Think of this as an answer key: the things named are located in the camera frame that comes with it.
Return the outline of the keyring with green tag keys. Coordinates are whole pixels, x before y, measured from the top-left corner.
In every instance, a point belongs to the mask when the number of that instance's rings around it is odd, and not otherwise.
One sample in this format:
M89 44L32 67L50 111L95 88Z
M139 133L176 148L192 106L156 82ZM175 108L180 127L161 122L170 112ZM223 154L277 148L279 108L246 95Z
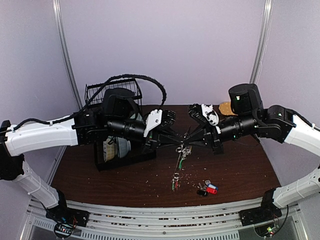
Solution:
M171 179L171 190L174 192L178 190L180 186L180 171L183 168L184 160L191 154L192 146L181 143L176 149L175 152L178 153L177 162L175 165L174 173Z

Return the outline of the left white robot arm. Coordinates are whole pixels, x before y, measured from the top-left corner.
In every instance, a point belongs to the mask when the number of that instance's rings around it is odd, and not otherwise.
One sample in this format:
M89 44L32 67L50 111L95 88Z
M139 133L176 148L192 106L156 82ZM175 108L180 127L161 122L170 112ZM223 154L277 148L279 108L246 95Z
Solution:
M146 150L179 145L181 137L171 129L173 111L155 109L140 119L134 93L125 88L109 88L101 105L78 115L46 123L32 120L23 126L8 120L0 128L0 178L20 184L61 222L72 218L61 191L42 183L24 159L24 153L58 146L88 145L109 136L141 142Z

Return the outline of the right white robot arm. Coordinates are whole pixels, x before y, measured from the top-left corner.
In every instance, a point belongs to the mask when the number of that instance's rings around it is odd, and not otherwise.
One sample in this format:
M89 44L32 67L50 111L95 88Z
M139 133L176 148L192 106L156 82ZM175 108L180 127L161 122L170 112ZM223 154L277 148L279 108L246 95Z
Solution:
M199 123L197 130L183 141L185 145L210 147L223 152L223 142L247 135L275 140L320 154L320 129L293 109L281 105L263 107L258 86L241 83L228 91L234 116L219 120L206 104L193 104L188 114Z

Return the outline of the yellow round plate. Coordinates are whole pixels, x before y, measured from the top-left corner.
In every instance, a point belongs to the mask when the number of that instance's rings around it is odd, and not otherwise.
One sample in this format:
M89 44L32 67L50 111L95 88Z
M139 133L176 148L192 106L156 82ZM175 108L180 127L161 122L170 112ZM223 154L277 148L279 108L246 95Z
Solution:
M226 101L219 105L218 107L220 113L224 116L236 116L236 114L232 111L231 102Z

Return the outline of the black tray with dishes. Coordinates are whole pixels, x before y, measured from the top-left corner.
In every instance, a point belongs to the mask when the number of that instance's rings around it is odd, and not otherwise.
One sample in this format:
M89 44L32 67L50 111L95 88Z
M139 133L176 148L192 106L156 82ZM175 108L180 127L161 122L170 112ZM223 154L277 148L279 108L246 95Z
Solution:
M95 134L94 163L98 171L106 171L152 160L155 150L140 152L143 146L142 111L136 103L102 103L97 114L106 129Z

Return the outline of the key bunch with red tag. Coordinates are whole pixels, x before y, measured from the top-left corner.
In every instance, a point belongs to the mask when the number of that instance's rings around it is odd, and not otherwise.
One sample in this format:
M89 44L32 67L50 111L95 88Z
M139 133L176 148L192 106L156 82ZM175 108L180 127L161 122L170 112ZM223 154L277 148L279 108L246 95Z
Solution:
M218 193L218 187L212 184L208 179L204 181L204 185L198 183L198 190L196 193L202 197L207 197L209 194L216 195Z

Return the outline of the right round circuit board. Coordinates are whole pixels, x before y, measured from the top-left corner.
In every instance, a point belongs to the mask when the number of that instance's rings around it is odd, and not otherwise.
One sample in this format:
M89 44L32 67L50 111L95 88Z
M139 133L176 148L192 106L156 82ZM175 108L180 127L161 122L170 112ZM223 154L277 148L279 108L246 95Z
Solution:
M271 238L278 230L280 226L277 224L265 224L254 227L255 233L262 238Z

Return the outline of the round circuit board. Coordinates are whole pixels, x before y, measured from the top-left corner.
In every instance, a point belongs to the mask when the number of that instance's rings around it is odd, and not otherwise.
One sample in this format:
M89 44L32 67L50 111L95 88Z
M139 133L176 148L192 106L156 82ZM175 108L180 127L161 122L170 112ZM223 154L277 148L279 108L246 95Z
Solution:
M255 233L262 238L271 238L278 230L280 226L277 224L265 224L254 227Z
M64 223L56 223L53 232L60 239L69 238L75 230L74 226Z

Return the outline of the left round circuit board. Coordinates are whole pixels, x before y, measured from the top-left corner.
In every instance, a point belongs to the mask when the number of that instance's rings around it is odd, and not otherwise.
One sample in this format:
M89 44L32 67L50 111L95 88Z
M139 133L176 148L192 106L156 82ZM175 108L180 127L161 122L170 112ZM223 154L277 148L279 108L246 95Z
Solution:
M53 232L60 239L69 238L75 230L74 226L64 223L56 223Z

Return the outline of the aluminium rail frame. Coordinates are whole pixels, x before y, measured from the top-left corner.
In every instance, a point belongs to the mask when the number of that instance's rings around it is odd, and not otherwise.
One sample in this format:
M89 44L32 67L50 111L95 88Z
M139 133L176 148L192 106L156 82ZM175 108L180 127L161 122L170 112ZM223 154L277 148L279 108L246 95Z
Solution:
M89 213L72 240L261 240L276 226L275 240L309 238L302 212L293 203L281 217L244 226L239 212L258 207L260 198L189 207L121 207L68 201L71 208Z

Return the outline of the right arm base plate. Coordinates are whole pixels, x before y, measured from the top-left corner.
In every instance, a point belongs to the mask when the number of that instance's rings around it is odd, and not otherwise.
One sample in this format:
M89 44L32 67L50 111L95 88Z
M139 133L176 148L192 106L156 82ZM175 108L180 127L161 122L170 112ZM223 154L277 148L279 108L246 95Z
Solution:
M239 218L242 226L255 225L273 220L275 217L281 217L282 211L278 208L255 207L239 212Z

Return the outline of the right aluminium corner post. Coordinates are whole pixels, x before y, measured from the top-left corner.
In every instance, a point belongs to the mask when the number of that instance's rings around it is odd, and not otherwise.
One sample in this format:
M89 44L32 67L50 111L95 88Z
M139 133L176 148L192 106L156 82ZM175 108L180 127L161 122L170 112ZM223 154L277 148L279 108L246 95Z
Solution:
M260 34L256 49L256 54L253 62L253 67L249 79L250 84L258 84L261 71L263 68L263 57L268 47L269 35L272 24L272 12L273 12L274 1L265 0L263 7L263 15L260 27Z

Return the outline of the aluminium corner post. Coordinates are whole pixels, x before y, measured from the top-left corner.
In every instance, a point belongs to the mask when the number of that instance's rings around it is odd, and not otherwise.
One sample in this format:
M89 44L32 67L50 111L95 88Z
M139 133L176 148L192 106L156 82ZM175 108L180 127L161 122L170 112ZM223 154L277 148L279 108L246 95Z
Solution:
M269 35L272 24L272 12L273 12L274 1L265 0L263 7L263 15L260 27L260 34L256 49L256 54L253 62L253 67L249 79L250 84L258 84L261 71L263 68L263 57L268 47Z
M74 72L73 72L73 68L72 68L72 63L71 63L71 58L70 58L70 54L69 54L69 50L68 50L68 44L67 44L64 23L63 23L63 16L62 16L62 11L61 11L61 3L59 0L53 0L52 6L53 6L53 13L54 13L55 21L56 21L57 31L58 31L58 35L59 35L59 40L60 40L63 61L64 61L64 65L66 68L67 79L70 83L71 92L72 92L72 95L76 101L76 105L77 105L78 109L80 110L83 107L83 105L82 105L82 101L80 98L78 86L77 86L77 83L75 80L75 76L74 76Z

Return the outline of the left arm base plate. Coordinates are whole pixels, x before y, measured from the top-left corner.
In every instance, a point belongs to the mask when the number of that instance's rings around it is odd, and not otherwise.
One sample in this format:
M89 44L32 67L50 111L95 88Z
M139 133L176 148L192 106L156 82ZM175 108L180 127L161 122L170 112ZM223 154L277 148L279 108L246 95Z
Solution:
M46 208L46 217L59 224L65 224L70 227L86 227L90 213L85 210L75 208L57 209Z

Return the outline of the left aluminium corner post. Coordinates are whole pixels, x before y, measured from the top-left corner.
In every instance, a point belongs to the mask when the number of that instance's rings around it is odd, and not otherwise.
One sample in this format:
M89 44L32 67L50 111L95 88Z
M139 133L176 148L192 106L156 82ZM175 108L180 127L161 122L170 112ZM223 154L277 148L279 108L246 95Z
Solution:
M68 50L68 44L67 44L64 23L63 23L63 16L62 16L62 11L61 11L61 3L59 0L53 0L52 6L53 6L53 13L54 13L55 21L56 21L57 31L58 31L58 35L59 35L59 40L60 40L63 61L64 61L64 65L66 68L67 79L70 83L71 92L72 92L72 95L76 101L76 105L77 105L78 109L80 110L83 107L83 105L82 105L82 101L80 98L78 86L77 86L77 83L75 80L75 76L74 76L74 72L73 72L73 68L72 68L72 63L71 63L71 58L70 58L70 54L69 54L69 50Z

